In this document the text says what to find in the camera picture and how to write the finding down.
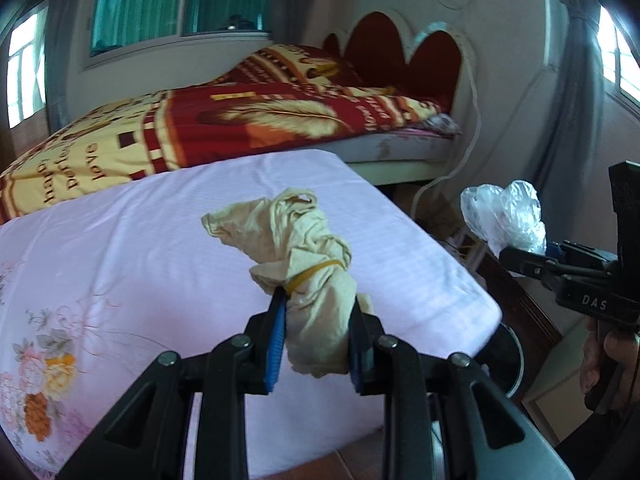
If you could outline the clear plastic bag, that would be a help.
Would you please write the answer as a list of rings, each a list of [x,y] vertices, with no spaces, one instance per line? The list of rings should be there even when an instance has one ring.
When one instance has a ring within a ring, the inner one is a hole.
[[[546,253],[546,226],[536,188],[529,182],[514,180],[506,188],[470,186],[460,194],[460,208],[466,226],[496,257],[507,247]]]

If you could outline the beige cloth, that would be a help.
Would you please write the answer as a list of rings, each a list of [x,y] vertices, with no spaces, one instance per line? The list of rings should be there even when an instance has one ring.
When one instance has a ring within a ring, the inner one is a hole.
[[[311,190],[234,203],[202,217],[207,233],[254,262],[252,280],[267,294],[282,287],[285,345],[294,372],[321,378],[348,372],[348,322],[359,304],[372,314],[349,273],[352,250],[329,226]]]

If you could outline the black plastic trash bucket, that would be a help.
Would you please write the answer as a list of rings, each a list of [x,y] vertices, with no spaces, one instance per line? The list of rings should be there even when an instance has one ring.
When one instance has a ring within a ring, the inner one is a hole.
[[[499,324],[475,356],[475,362],[508,398],[512,398],[520,388],[525,356],[521,341],[510,326]]]

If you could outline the grey curtain right window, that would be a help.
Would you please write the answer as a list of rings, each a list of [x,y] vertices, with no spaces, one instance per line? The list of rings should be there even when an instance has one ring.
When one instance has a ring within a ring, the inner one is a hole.
[[[558,80],[534,172],[542,210],[569,214],[582,194],[600,139],[603,63],[598,0],[561,0],[568,15]]]

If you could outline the red heart-shaped headboard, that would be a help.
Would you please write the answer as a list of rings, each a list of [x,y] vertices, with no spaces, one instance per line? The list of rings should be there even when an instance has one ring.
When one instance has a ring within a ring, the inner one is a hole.
[[[367,87],[432,101],[459,120],[471,107],[475,52],[468,37],[445,22],[414,32],[398,12],[375,10],[350,32],[331,30],[322,49],[350,64]]]

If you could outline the white bed frame with mattress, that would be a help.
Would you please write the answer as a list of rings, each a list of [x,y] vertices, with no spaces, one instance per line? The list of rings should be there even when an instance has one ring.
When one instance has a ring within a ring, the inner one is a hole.
[[[475,107],[477,88],[474,76],[470,109]],[[459,120],[444,114],[457,124],[462,124],[466,118]],[[338,156],[361,177],[380,186],[431,181],[442,176],[454,158],[454,151],[461,144],[460,133],[438,133],[424,128],[405,127],[358,138],[323,142],[316,148]]]

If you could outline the red yellow bed blanket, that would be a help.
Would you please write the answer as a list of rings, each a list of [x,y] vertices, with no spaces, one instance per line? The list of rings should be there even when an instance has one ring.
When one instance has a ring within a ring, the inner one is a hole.
[[[211,84],[103,105],[1,175],[1,220],[182,168],[413,126],[440,111],[377,88]]]

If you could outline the red patterned pillow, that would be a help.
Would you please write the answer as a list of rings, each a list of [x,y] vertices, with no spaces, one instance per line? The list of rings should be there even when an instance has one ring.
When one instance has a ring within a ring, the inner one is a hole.
[[[360,87],[363,81],[341,58],[300,44],[272,44],[244,58],[212,84],[318,84]]]

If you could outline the large window green curtains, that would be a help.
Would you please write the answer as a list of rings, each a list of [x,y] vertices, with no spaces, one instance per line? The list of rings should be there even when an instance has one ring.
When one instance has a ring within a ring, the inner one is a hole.
[[[195,38],[268,39],[269,0],[92,0],[86,60],[121,56]]]

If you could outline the grey curtain left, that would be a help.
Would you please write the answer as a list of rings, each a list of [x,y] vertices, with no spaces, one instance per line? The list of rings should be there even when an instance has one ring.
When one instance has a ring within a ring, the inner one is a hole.
[[[50,133],[70,123],[66,79],[80,0],[49,0],[44,29],[44,83]]]

